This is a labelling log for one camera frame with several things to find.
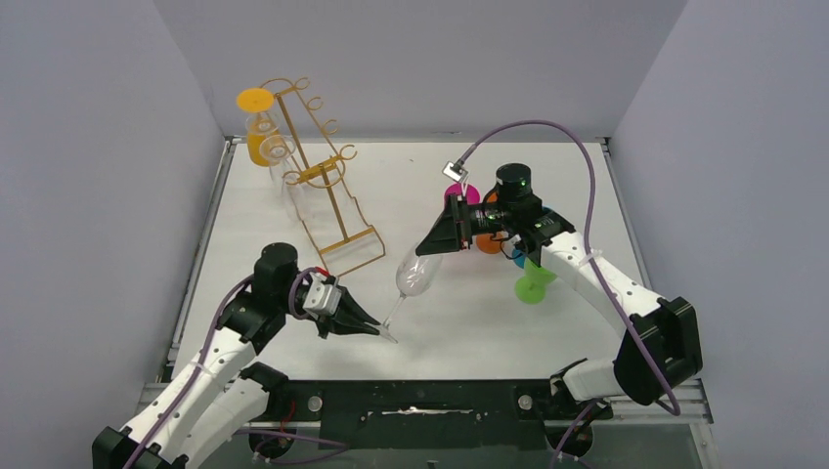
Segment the orange plastic wine glass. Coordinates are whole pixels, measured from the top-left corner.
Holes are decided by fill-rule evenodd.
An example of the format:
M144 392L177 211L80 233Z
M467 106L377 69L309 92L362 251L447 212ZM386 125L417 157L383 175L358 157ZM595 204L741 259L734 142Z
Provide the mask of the orange plastic wine glass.
M498 196L494 189L489 190L481 202L486 205L489 202L495 202ZM506 232L498 232L496 234L480 234L475 237L475 245L477 248L486 254L502 254L503 245L509 240Z

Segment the magenta plastic wine glass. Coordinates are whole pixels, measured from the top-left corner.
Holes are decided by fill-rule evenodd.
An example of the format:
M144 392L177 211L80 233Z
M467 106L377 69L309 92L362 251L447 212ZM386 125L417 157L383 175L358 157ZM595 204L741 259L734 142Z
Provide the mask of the magenta plastic wine glass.
M477 204L481 201L480 192L472 185L451 184L444 191L444 197L450 195L464 195L469 204Z

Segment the blue plastic wine glass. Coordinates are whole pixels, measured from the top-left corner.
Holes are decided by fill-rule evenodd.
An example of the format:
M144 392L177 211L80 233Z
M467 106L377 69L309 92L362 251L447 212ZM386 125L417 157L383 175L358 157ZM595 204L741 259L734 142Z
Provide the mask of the blue plastic wine glass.
M557 227L554 220L555 212L549 207L542 207L542 218L546 220L549 218L552 224L548 227L542 223L540 228L535 227L533 220L523 220L517 215L511 215L508 220L508 227L513 233L515 240L512 242L512 253L510 259L516 266L523 269L527 260L538 264L541 259L541 249L551 245L551 238L555 236L553 232Z

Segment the green plastic wine glass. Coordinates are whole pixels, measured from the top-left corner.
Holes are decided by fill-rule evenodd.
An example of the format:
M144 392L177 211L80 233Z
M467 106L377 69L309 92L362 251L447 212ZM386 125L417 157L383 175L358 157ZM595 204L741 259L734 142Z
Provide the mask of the green plastic wine glass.
M526 259L523 276L514 284L515 296L525 304L539 304L545 299L548 286L556 279L556 274Z

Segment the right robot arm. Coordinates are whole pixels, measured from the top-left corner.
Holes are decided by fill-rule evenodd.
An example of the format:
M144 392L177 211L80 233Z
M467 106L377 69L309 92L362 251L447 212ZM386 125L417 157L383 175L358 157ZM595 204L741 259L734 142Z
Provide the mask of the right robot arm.
M532 172L508 163L496 172L495 201L446 197L441 215L415 248L419 256L467 249L477 235L517 237L527 261L563 280L607 320L621 339L616 355L574 362L552 378L574 402L626 396L652 405L703 367L696 312L628 277L588 247L583 234L532 188Z

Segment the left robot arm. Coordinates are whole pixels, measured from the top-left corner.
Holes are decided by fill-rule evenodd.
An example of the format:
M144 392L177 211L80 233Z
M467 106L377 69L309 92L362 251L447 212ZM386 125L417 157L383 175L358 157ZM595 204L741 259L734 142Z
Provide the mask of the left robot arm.
M288 318L310 320L320 337L383 335L387 329L296 248L265 246L253 272L221 300L204 342L187 365L138 414L107 427L92 444L96 468L197 468L263 415L287 382L257 358Z

